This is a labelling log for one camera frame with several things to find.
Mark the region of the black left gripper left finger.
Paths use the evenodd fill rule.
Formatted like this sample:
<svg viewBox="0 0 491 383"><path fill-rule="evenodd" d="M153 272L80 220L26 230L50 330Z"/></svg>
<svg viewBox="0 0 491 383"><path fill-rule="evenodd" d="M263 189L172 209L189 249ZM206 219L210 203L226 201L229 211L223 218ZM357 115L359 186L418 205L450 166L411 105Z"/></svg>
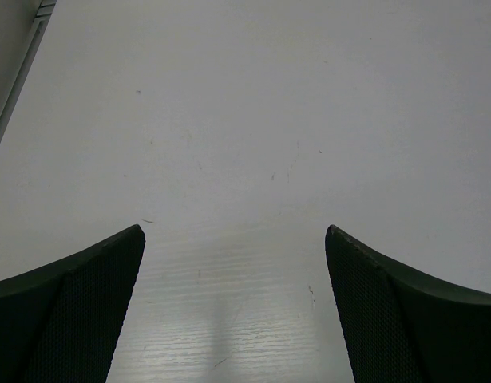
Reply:
<svg viewBox="0 0 491 383"><path fill-rule="evenodd" d="M104 382L145 250L137 224L0 281L0 382Z"/></svg>

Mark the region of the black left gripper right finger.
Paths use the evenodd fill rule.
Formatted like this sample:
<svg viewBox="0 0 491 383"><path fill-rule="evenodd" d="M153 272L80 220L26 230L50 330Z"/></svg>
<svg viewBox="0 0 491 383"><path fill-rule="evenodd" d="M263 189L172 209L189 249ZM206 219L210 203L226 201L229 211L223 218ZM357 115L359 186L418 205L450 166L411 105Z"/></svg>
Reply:
<svg viewBox="0 0 491 383"><path fill-rule="evenodd" d="M443 281L330 226L327 266L356 382L491 382L491 294Z"/></svg>

